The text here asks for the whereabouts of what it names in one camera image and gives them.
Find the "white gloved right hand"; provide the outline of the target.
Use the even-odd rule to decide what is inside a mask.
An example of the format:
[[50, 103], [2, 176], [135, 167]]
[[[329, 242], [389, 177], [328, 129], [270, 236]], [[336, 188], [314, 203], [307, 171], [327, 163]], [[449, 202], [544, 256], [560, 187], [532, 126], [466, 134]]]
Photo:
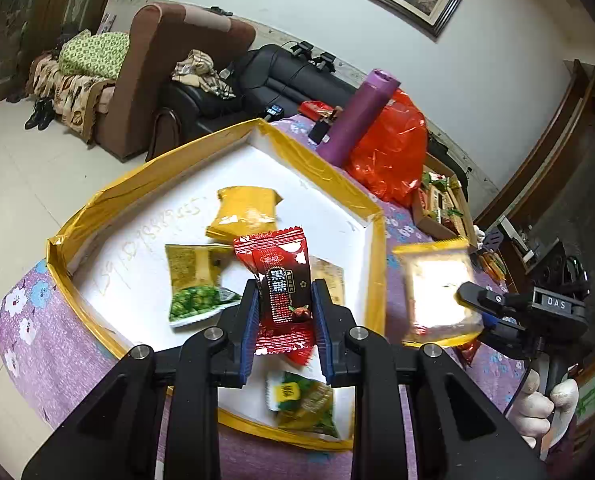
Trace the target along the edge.
[[536, 448], [538, 442], [552, 432], [550, 447], [553, 448], [564, 437], [575, 415], [578, 385], [572, 378], [563, 380], [549, 396], [539, 392], [539, 386], [539, 374], [529, 370], [507, 419], [530, 448]]

